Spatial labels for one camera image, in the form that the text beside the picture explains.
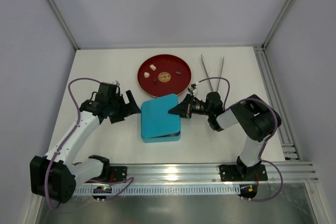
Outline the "teal box lid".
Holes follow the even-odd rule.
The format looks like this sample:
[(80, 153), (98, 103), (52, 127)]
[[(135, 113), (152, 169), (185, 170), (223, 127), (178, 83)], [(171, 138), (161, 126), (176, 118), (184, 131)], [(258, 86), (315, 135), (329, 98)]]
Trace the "teal box lid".
[(180, 117), (168, 113), (168, 110), (178, 103), (176, 94), (169, 94), (143, 102), (141, 105), (141, 131), (155, 135), (166, 135), (181, 131)]

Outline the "metal tongs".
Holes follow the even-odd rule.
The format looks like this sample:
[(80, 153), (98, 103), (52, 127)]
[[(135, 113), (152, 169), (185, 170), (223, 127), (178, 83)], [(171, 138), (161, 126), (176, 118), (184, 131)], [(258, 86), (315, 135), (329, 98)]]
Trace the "metal tongs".
[[(204, 73), (205, 73), (205, 76), (206, 76), (206, 81), (208, 82), (208, 85), (209, 85), (209, 88), (210, 88), (211, 91), (216, 91), (217, 92), (219, 90), (219, 85), (220, 85), (220, 81), (221, 81), (221, 77), (222, 77), (223, 69), (224, 69), (224, 62), (225, 62), (225, 56), (223, 56), (222, 60), (221, 60), (219, 76), (211, 78), (209, 76), (209, 73), (208, 73), (207, 68), (206, 68), (206, 64), (205, 64), (205, 61), (204, 61), (204, 56), (201, 54), (201, 66), (204, 70)], [(213, 86), (212, 86), (211, 80), (215, 80), (215, 79), (217, 80), (217, 85), (216, 85), (216, 88), (214, 89)]]

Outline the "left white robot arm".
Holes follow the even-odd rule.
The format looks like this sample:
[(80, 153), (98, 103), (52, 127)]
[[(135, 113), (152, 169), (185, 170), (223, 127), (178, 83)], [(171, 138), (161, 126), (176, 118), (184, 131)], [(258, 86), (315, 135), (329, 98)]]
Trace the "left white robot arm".
[(130, 90), (122, 94), (117, 81), (101, 82), (98, 90), (82, 104), (74, 103), (77, 118), (59, 142), (44, 156), (35, 156), (29, 165), (33, 194), (44, 196), (51, 209), (67, 203), (75, 189), (86, 182), (116, 185), (108, 158), (91, 155), (82, 163), (74, 160), (89, 136), (105, 119), (118, 123), (141, 112)]

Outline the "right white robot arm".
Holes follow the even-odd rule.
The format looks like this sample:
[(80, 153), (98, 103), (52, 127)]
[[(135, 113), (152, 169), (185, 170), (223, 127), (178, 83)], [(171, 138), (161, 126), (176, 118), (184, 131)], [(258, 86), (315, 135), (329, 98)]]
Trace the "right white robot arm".
[(185, 119), (190, 119), (193, 114), (205, 115), (211, 129), (216, 132), (239, 124), (246, 134), (245, 144), (234, 165), (219, 166), (221, 181), (268, 179), (261, 156), (282, 121), (280, 115), (259, 96), (253, 94), (225, 109), (218, 92), (208, 93), (205, 101), (188, 94), (168, 113)]

